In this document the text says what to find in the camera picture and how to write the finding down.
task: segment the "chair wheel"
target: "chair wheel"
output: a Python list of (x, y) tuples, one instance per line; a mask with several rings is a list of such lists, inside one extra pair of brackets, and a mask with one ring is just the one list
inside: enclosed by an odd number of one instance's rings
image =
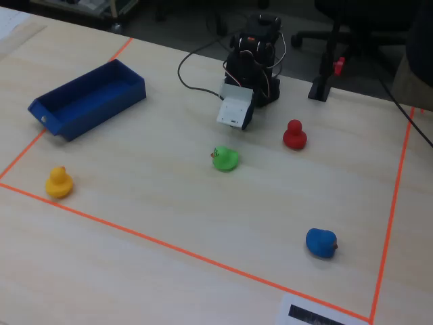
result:
[(290, 39), (290, 43), (292, 44), (292, 47), (300, 47), (302, 45), (302, 38), (298, 37), (297, 35), (293, 35)]

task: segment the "blue bin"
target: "blue bin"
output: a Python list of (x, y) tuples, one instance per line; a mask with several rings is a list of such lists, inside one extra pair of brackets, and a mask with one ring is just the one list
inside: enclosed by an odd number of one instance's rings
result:
[(28, 110), (53, 135), (71, 141), (144, 98), (144, 79), (113, 60), (42, 95)]

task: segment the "wire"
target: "wire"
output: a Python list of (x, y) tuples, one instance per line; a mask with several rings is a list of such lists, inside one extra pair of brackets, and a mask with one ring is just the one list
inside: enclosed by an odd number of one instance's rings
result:
[(284, 43), (284, 54), (281, 57), (281, 59), (278, 60), (277, 63), (275, 63), (273, 66), (268, 66), (268, 68), (273, 68), (274, 66), (277, 66), (278, 64), (283, 62), (284, 57), (286, 56), (287, 53), (287, 47), (286, 47), (286, 40), (284, 39), (284, 35), (282, 32), (279, 32), (279, 34), (281, 35), (281, 38), (283, 39), (283, 43)]
[(263, 74), (264, 74), (264, 76), (265, 76), (265, 78), (266, 78), (266, 82), (267, 82), (267, 85), (268, 85), (268, 94), (267, 95), (265, 95), (265, 93), (263, 92), (263, 95), (266, 97), (266, 98), (269, 98), (269, 96), (271, 95), (271, 89), (269, 88), (269, 79), (268, 79), (268, 76), (266, 75), (266, 72), (262, 69), (262, 72), (263, 72)]
[[(230, 32), (229, 34), (225, 35), (225, 37), (226, 37), (226, 36), (233, 35), (233, 34), (235, 34), (235, 33), (238, 33), (238, 32), (240, 32), (241, 30), (242, 30), (242, 28), (241, 28), (241, 29), (238, 29), (238, 30), (235, 30), (235, 31), (233, 31), (233, 32)], [(223, 38), (224, 38), (224, 37), (219, 37), (219, 38), (217, 38), (217, 39), (214, 39), (212, 42), (209, 42), (209, 43), (207, 43), (207, 44), (205, 44), (205, 45), (203, 45), (203, 46), (200, 46), (199, 48), (193, 50), (192, 52), (189, 52), (188, 55), (185, 56), (185, 57), (183, 58), (183, 60), (181, 61), (181, 63), (179, 63), (179, 66), (177, 67), (177, 76), (178, 76), (180, 82), (182, 83), (182, 85), (184, 85), (184, 86), (185, 86), (186, 88), (188, 88), (188, 89), (192, 89), (192, 90), (200, 90), (200, 91), (205, 91), (206, 93), (211, 93), (211, 94), (217, 96), (218, 98), (221, 98), (222, 100), (224, 100), (224, 98), (222, 98), (219, 94), (217, 94), (216, 92), (214, 92), (214, 91), (212, 91), (212, 90), (205, 89), (205, 88), (199, 88), (199, 87), (192, 87), (192, 86), (187, 85), (187, 84), (185, 83), (185, 81), (183, 81), (183, 79), (182, 79), (182, 77), (181, 77), (181, 67), (182, 67), (182, 64), (183, 64), (183, 63), (184, 63), (184, 62), (185, 62), (185, 61), (186, 61), (190, 56), (192, 56), (193, 54), (195, 54), (195, 53), (197, 53), (197, 52), (199, 52), (199, 51), (202, 51), (203, 49), (206, 49), (207, 47), (210, 47), (212, 44), (215, 44), (216, 42), (220, 41), (220, 40), (223, 39)]]
[(283, 62), (279, 64), (279, 71), (277, 72), (277, 74), (274, 74), (274, 75), (272, 76), (272, 78), (273, 78), (273, 79), (276, 79), (276, 78), (280, 75), (280, 73), (282, 72), (282, 70), (283, 70)]
[(433, 143), (430, 141), (430, 139), (424, 134), (423, 131), (421, 131), (419, 129), (419, 127), (415, 124), (415, 122), (413, 122), (412, 118), (405, 112), (405, 110), (403, 110), (403, 108), (400, 106), (400, 104), (396, 101), (396, 99), (394, 98), (394, 96), (391, 94), (391, 91), (385, 85), (385, 82), (380, 77), (379, 73), (375, 69), (374, 64), (371, 62), (371, 60), (369, 60), (369, 63), (370, 63), (371, 69), (374, 71), (374, 74), (376, 75), (376, 78), (378, 78), (378, 81), (381, 83), (382, 87), (384, 88), (384, 90), (388, 94), (388, 96), (390, 96), (391, 100), (397, 105), (398, 109), (403, 113), (403, 115), (405, 115), (405, 117), (407, 118), (407, 120), (412, 124), (413, 128), (415, 130), (417, 130), (418, 133), (424, 138), (424, 140), (426, 140), (427, 143), (433, 148)]
[(224, 64), (226, 64), (227, 63), (227, 60), (225, 60), (224, 62), (223, 62), (223, 68), (224, 68), (224, 70), (225, 70), (225, 73), (227, 73), (228, 75), (229, 75), (229, 77), (231, 77), (238, 85), (239, 85), (239, 87), (242, 87), (242, 85), (241, 85), (241, 83), (239, 82), (239, 81), (237, 81), (237, 79), (235, 78), (235, 77), (233, 77), (233, 75), (229, 72), (229, 71), (227, 71), (227, 68), (225, 67), (225, 65)]

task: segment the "black stand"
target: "black stand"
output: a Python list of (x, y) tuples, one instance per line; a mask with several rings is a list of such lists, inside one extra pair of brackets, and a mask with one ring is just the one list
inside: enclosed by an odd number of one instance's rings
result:
[(346, 0), (340, 0), (340, 12), (332, 26), (331, 34), (326, 43), (326, 50), (322, 54), (319, 68), (320, 75), (314, 79), (310, 89), (309, 98), (311, 100), (326, 102), (327, 96), (329, 95), (330, 86), (326, 83), (328, 78), (334, 73), (334, 53), (337, 47), (338, 31), (340, 30), (345, 9)]

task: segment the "orange tape line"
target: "orange tape line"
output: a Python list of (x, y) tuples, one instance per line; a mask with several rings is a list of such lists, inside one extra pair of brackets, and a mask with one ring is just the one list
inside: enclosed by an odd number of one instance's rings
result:
[(127, 48), (127, 46), (129, 45), (129, 43), (132, 42), (132, 41), (133, 41), (133, 38), (130, 37), (129, 40), (116, 52), (116, 54), (114, 54), (111, 57), (110, 61), (115, 60), (123, 52), (123, 50)]
[[(412, 107), (410, 117), (413, 118), (414, 114), (415, 114), (415, 107)], [(374, 292), (373, 303), (371, 306), (371, 313), (370, 313), (370, 318), (369, 318), (370, 324), (373, 324), (374, 316), (376, 314), (376, 308), (378, 307), (380, 287), (382, 286), (382, 280), (384, 277), (386, 255), (388, 254), (388, 247), (389, 247), (390, 239), (391, 239), (392, 223), (394, 222), (394, 213), (395, 213), (395, 206), (397, 204), (398, 189), (400, 188), (401, 173), (403, 172), (403, 164), (405, 162), (407, 143), (409, 142), (410, 133), (411, 133), (411, 123), (408, 122), (407, 127), (406, 127), (405, 140), (403, 142), (403, 147), (401, 148), (400, 163), (398, 164), (397, 177), (395, 179), (394, 194), (392, 195), (390, 217), (388, 219), (388, 227), (386, 228), (385, 244), (384, 244), (384, 250), (382, 252), (382, 259), (380, 261), (378, 281), (376, 282), (376, 288), (375, 288), (375, 292)]]
[(295, 290), (289, 289), (289, 288), (287, 288), (287, 287), (285, 287), (285, 286), (281, 286), (281, 285), (276, 284), (276, 283), (274, 283), (274, 282), (271, 282), (271, 281), (268, 281), (268, 280), (265, 280), (265, 279), (259, 278), (258, 276), (253, 276), (252, 274), (246, 273), (246, 272), (244, 272), (244, 271), (240, 271), (240, 270), (238, 270), (238, 269), (235, 269), (234, 267), (231, 267), (231, 266), (228, 266), (228, 265), (225, 265), (225, 264), (219, 263), (219, 262), (217, 262), (217, 261), (213, 261), (212, 259), (208, 259), (207, 257), (201, 256), (201, 255), (199, 255), (199, 254), (195, 254), (195, 253), (193, 253), (193, 252), (187, 251), (186, 249), (183, 249), (183, 248), (181, 248), (181, 247), (178, 247), (178, 246), (175, 246), (175, 245), (169, 244), (169, 243), (167, 243), (167, 242), (163, 242), (162, 240), (159, 240), (159, 239), (156, 239), (156, 238), (154, 238), (154, 237), (151, 237), (151, 236), (148, 236), (148, 235), (142, 234), (141, 232), (136, 232), (135, 230), (132, 230), (132, 229), (129, 229), (129, 228), (123, 227), (123, 226), (121, 226), (121, 225), (117, 225), (117, 224), (115, 224), (115, 223), (112, 223), (112, 222), (109, 222), (109, 221), (106, 221), (106, 220), (100, 219), (100, 218), (98, 218), (98, 217), (94, 217), (94, 216), (92, 216), (92, 215), (88, 215), (87, 213), (84, 213), (84, 212), (81, 212), (81, 211), (78, 211), (78, 210), (75, 210), (75, 209), (72, 209), (72, 208), (69, 208), (69, 207), (65, 207), (64, 205), (58, 204), (58, 203), (56, 203), (56, 202), (52, 202), (52, 201), (50, 201), (50, 200), (48, 200), (48, 199), (46, 199), (46, 198), (42, 198), (42, 197), (40, 197), (40, 196), (37, 196), (37, 195), (31, 194), (31, 193), (29, 193), (29, 192), (25, 192), (25, 191), (23, 191), (23, 190), (19, 190), (19, 189), (17, 189), (17, 188), (14, 188), (14, 187), (12, 187), (12, 186), (6, 185), (6, 184), (4, 184), (4, 183), (0, 183), (0, 187), (2, 187), (2, 188), (6, 188), (6, 189), (8, 189), (8, 190), (11, 190), (11, 191), (14, 191), (14, 192), (17, 192), (17, 193), (20, 193), (20, 194), (23, 194), (23, 195), (25, 195), (25, 196), (29, 196), (29, 197), (34, 198), (34, 199), (36, 199), (36, 200), (39, 200), (39, 201), (41, 201), (41, 202), (44, 202), (44, 203), (50, 204), (50, 205), (52, 205), (52, 206), (54, 206), (54, 207), (60, 208), (60, 209), (62, 209), (62, 210), (65, 210), (65, 211), (68, 211), (68, 212), (71, 212), (71, 213), (74, 213), (74, 214), (76, 214), (76, 215), (79, 215), (79, 216), (81, 216), (81, 217), (84, 217), (84, 218), (87, 218), (87, 219), (90, 219), (90, 220), (96, 221), (96, 222), (98, 222), (98, 223), (102, 223), (102, 224), (104, 224), (104, 225), (107, 225), (108, 227), (115, 228), (115, 229), (120, 230), (120, 231), (122, 231), (122, 232), (126, 232), (126, 233), (128, 233), (128, 234), (131, 234), (131, 235), (134, 235), (134, 236), (137, 236), (137, 237), (140, 237), (140, 238), (143, 238), (143, 239), (149, 240), (150, 242), (154, 242), (155, 244), (158, 244), (158, 245), (161, 245), (161, 246), (167, 247), (167, 248), (169, 248), (169, 249), (173, 249), (174, 251), (177, 251), (177, 252), (183, 253), (183, 254), (188, 255), (188, 256), (190, 256), (190, 257), (193, 257), (193, 258), (195, 258), (195, 259), (199, 259), (199, 260), (201, 260), (201, 261), (203, 261), (203, 262), (206, 262), (206, 263), (209, 263), (209, 264), (215, 265), (215, 266), (220, 267), (220, 268), (222, 268), (222, 269), (226, 269), (227, 271), (230, 271), (230, 272), (236, 273), (236, 274), (238, 274), (238, 275), (240, 275), (240, 276), (244, 276), (244, 277), (249, 278), (249, 279), (251, 279), (251, 280), (254, 280), (254, 281), (257, 281), (257, 282), (260, 282), (260, 283), (266, 284), (266, 285), (268, 285), (268, 286), (272, 286), (272, 287), (277, 288), (277, 289), (282, 290), (282, 291), (286, 291), (287, 293), (292, 293), (293, 295), (297, 295), (297, 296), (299, 296), (299, 297), (302, 297), (302, 298), (308, 299), (308, 300), (310, 300), (310, 301), (313, 301), (313, 302), (318, 303), (318, 304), (320, 304), (320, 305), (326, 306), (326, 307), (328, 307), (328, 308), (332, 308), (332, 309), (338, 310), (338, 311), (340, 311), (340, 312), (342, 312), (342, 313), (345, 313), (345, 314), (347, 314), (347, 315), (349, 315), (349, 316), (352, 316), (352, 317), (358, 318), (358, 319), (363, 320), (363, 321), (365, 321), (365, 322), (368, 322), (368, 320), (369, 320), (367, 317), (365, 317), (365, 316), (361, 316), (361, 315), (358, 315), (357, 313), (354, 313), (353, 311), (350, 311), (350, 310), (347, 310), (347, 309), (344, 309), (344, 308), (338, 307), (338, 306), (333, 305), (333, 304), (331, 304), (331, 303), (327, 303), (326, 301), (323, 301), (323, 300), (320, 300), (320, 299), (314, 298), (314, 297), (312, 297), (312, 296), (306, 295), (306, 294), (304, 294), (304, 293), (301, 293), (301, 292), (298, 292), (298, 291), (295, 291)]
[(26, 152), (28, 152), (28, 150), (33, 147), (33, 145), (36, 143), (36, 141), (38, 141), (41, 136), (46, 132), (47, 129), (42, 130), (29, 144), (27, 147), (25, 147), (25, 149), (23, 151), (21, 151), (21, 153), (14, 159), (14, 161), (12, 161), (10, 163), (9, 166), (6, 167), (6, 169), (2, 172), (2, 174), (0, 174), (0, 179), (3, 178), (4, 175), (7, 174), (8, 171), (10, 171), (12, 169), (12, 167), (26, 154)]

